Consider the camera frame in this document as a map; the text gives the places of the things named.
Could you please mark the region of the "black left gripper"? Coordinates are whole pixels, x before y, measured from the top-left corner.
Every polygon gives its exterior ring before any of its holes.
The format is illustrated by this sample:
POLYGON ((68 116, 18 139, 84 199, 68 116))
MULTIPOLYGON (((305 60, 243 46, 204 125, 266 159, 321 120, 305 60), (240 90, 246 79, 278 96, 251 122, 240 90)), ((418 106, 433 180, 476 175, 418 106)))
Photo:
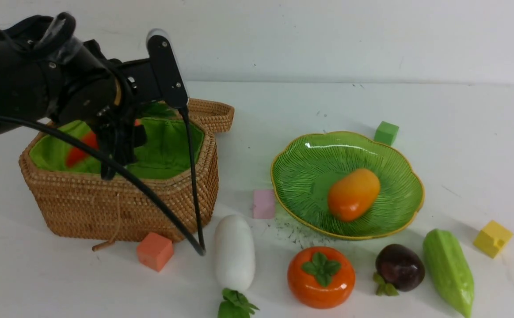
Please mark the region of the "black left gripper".
POLYGON ((114 75, 116 96, 107 108, 99 113, 99 122, 89 122, 89 133, 82 141, 101 153, 108 155, 122 167, 138 162, 135 149, 146 143, 146 129, 139 117, 146 107, 146 102, 138 99, 138 75, 131 70, 146 66, 147 60, 123 63, 115 58, 109 59, 101 52, 96 40, 84 42, 84 47, 96 57, 114 75))

